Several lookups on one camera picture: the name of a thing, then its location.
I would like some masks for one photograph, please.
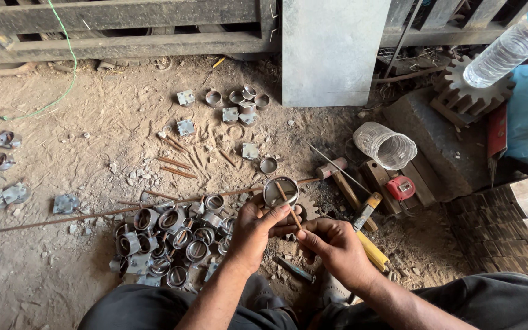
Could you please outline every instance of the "green wire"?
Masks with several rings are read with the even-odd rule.
[[[26,117],[31,117],[33,115],[37,115],[38,113],[48,109],[49,107],[51,107],[51,106],[55,105],[56,103],[58,103],[60,100],[64,99],[64,97],[70,92],[70,90],[73,88],[73,85],[75,84],[75,79],[77,77],[77,57],[75,56],[75,53],[73,52],[73,48],[70,46],[69,34],[66,33],[66,29],[64,28],[64,25],[62,24],[61,18],[58,17],[58,13],[56,13],[56,10],[54,9],[54,6],[52,5],[52,2],[50,0],[48,0],[48,4],[52,8],[52,12],[56,16],[56,19],[58,20],[58,22],[60,23],[60,26],[62,27],[62,32],[64,32],[64,35],[66,36],[66,42],[69,44],[70,55],[73,56],[73,60],[75,61],[75,65],[73,66],[73,81],[70,82],[69,89],[67,89],[66,92],[64,92],[64,94],[62,94],[58,99],[56,99],[56,101],[44,106],[44,108],[42,108],[42,109],[40,109],[40,110],[38,110],[36,112],[33,112],[33,113],[28,113],[27,115],[24,115],[24,116],[13,117],[13,118],[9,118],[8,116],[0,116],[0,119],[3,119],[3,120],[15,120],[15,119],[23,119],[23,118],[26,118]]]

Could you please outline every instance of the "hand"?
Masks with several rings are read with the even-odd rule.
[[[286,219],[290,214],[290,206],[264,211],[260,209],[263,206],[262,194],[258,194],[239,210],[238,219],[233,225],[233,238],[226,254],[227,259],[238,261],[237,266],[245,267],[248,276],[260,267],[272,227],[279,225],[296,228],[295,225],[284,226],[291,221]]]
[[[311,265],[318,255],[329,273],[350,291],[368,292],[380,276],[349,222],[317,218],[304,222],[296,236],[307,263]]]

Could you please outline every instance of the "dirt floor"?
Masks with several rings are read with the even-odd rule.
[[[11,130],[24,137],[22,146],[13,151],[18,164],[0,172],[0,189],[26,178],[33,192],[24,204],[0,211],[0,228],[70,217],[52,215],[52,200],[59,194],[76,194],[82,203],[73,215],[83,215],[128,207],[118,201],[139,201],[144,189],[189,198],[259,186],[265,175],[257,169],[258,162],[238,155],[246,142],[257,143],[261,156],[279,159],[275,174],[296,180],[314,177],[314,169],[323,164],[306,142],[332,157],[347,154],[350,167],[355,167],[365,156],[351,142],[346,143],[352,132],[367,120],[385,123],[380,107],[283,108],[277,66],[270,61],[225,60],[212,69],[216,57],[174,57],[172,67],[163,71],[150,65],[103,73],[95,70],[95,61],[79,61],[75,85],[65,99],[27,119],[0,119],[0,132]],[[40,64],[30,74],[0,78],[0,115],[21,116],[40,109],[66,90],[71,77]],[[272,106],[258,113],[253,127],[223,124],[221,110],[209,109],[202,100],[212,88],[229,95],[243,83],[270,95]],[[199,99],[191,108],[175,101],[175,94],[186,89],[194,89]],[[364,111],[366,116],[359,117]],[[176,133],[176,122],[182,119],[192,119],[195,136]],[[157,139],[161,130],[180,141],[191,155]],[[230,154],[238,168],[218,149]],[[192,164],[199,179],[160,170],[165,164],[157,156]],[[130,178],[138,170],[150,178],[136,174]],[[339,212],[340,206],[346,207],[346,215],[353,212],[331,180],[304,184],[303,190],[317,201],[319,214]],[[237,210],[239,197],[230,196],[226,208]],[[148,203],[160,200],[150,196]],[[367,235],[386,255],[396,255],[388,266],[394,272],[393,280],[405,288],[441,285],[469,274],[439,206],[415,218],[374,217],[379,231]],[[92,304],[120,283],[108,268],[115,249],[113,221],[113,217],[90,218],[0,233],[0,329],[76,328]],[[77,224],[73,234],[69,233],[71,224]],[[279,270],[273,259],[276,255],[290,256],[319,279],[323,274],[320,262],[305,265],[296,243],[275,238],[260,268],[275,292],[306,314],[314,305],[311,302],[320,281],[311,287]],[[207,264],[191,271],[195,289],[202,285]]]

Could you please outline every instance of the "dark trousers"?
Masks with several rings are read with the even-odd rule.
[[[528,276],[516,273],[472,275],[414,294],[481,330],[528,330]],[[79,330],[174,329],[195,298],[169,288],[130,284],[116,288],[85,314]],[[391,329],[366,304],[331,304],[320,329]],[[284,312],[250,311],[238,306],[229,329],[297,329]]]

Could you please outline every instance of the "yellow tool handle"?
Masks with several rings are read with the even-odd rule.
[[[358,231],[356,235],[360,239],[362,246],[364,246],[364,251],[368,256],[368,259],[370,259],[380,271],[384,271],[386,269],[384,263],[390,260],[386,258],[386,255],[384,255],[384,253],[382,253],[382,251],[380,251],[361,231]]]

